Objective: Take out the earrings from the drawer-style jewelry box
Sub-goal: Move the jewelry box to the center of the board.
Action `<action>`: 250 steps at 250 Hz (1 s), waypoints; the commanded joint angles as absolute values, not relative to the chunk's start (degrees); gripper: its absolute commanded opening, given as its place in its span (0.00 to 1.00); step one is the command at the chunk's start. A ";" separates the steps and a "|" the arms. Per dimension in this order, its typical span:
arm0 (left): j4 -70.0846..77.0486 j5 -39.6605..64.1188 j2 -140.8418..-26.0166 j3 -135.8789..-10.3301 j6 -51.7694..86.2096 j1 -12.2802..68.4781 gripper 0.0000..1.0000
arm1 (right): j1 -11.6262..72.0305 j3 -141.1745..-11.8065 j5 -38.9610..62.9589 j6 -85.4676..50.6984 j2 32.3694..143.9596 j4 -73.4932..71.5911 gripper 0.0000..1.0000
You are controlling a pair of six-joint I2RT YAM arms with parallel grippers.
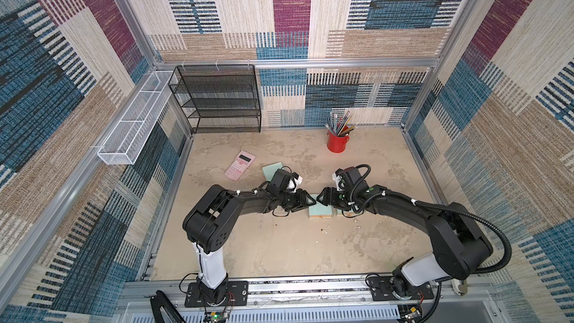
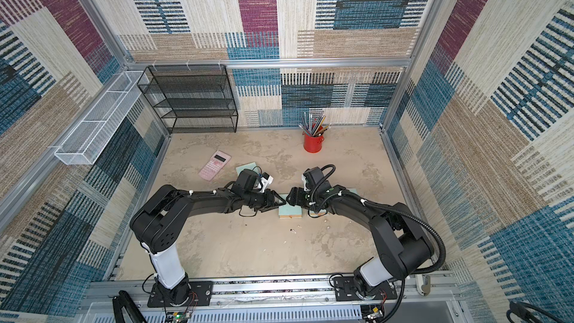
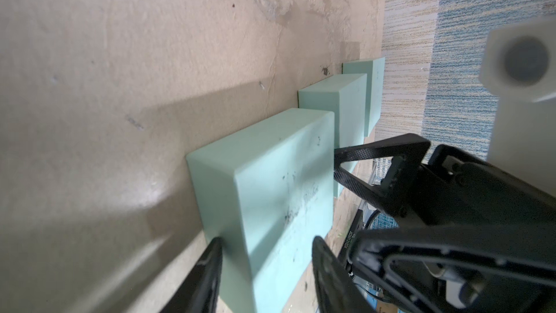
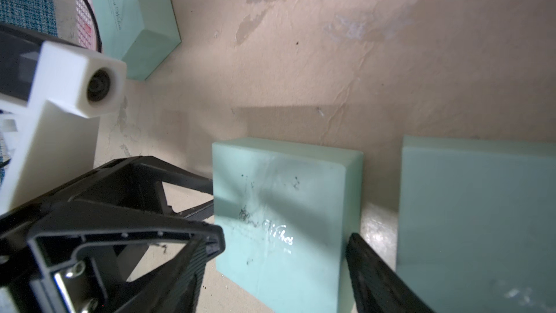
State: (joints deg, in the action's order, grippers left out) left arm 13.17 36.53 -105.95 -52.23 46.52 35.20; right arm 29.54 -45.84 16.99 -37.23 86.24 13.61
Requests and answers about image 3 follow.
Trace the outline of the mint drawer jewelry box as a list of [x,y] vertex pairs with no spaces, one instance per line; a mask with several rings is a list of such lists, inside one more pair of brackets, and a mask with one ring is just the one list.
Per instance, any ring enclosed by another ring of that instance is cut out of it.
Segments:
[[366,106],[364,134],[369,137],[382,114],[382,94],[385,78],[384,57],[345,62],[343,74],[366,74]]

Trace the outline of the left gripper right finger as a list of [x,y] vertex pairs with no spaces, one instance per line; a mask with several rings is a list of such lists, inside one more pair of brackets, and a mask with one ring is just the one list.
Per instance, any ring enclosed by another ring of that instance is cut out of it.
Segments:
[[320,312],[375,312],[320,236],[312,242],[312,265]]

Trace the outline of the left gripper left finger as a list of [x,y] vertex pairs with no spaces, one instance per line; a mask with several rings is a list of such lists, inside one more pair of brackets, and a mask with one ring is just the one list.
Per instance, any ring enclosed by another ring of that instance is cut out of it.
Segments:
[[216,237],[210,241],[178,290],[161,309],[161,312],[216,312],[222,264],[222,239]]

